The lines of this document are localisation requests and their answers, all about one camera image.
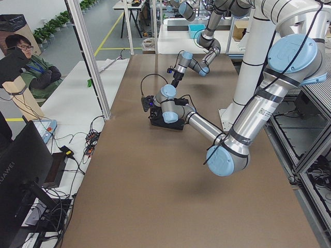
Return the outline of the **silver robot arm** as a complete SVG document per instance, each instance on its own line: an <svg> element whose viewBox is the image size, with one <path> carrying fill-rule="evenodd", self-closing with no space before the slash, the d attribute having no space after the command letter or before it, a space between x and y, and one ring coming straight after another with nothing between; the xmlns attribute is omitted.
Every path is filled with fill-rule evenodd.
<svg viewBox="0 0 331 248"><path fill-rule="evenodd" d="M200 31L195 38L199 46L208 50L201 62L193 59L193 54L187 51L182 52L179 62L176 63L174 71L174 79L172 85L177 87L179 82L184 77L187 68L191 68L200 76L206 76L209 73L209 66L212 61L220 54L221 45L214 38L214 32L226 11L230 11L236 18L243 18L249 12L251 5L245 1L207 1L204 4L207 11L210 11L208 24L206 28Z"/></svg>
<svg viewBox="0 0 331 248"><path fill-rule="evenodd" d="M330 22L330 4L322 1L213 1L208 24L197 37L207 49L201 61L182 52L173 81L154 96L141 99L152 125L182 130L188 124L212 141L205 163L217 176L229 176L247 167L249 146L288 91L326 80L324 38ZM236 18L253 11L249 39L235 96L229 106L234 117L222 128L202 117L176 88L187 69L209 73L221 46L214 32L226 11Z"/></svg>

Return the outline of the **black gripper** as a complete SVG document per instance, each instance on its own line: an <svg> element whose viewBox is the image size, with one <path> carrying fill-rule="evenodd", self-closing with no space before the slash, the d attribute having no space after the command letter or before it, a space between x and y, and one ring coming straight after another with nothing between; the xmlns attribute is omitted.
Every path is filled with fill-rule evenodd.
<svg viewBox="0 0 331 248"><path fill-rule="evenodd" d="M160 123L162 121L162 109L161 107L150 107L149 108L149 120L151 123Z"/></svg>
<svg viewBox="0 0 331 248"><path fill-rule="evenodd" d="M174 71L173 80L171 82L171 85L176 88L178 86L179 82L183 79L183 77L184 77L183 73Z"/></svg>

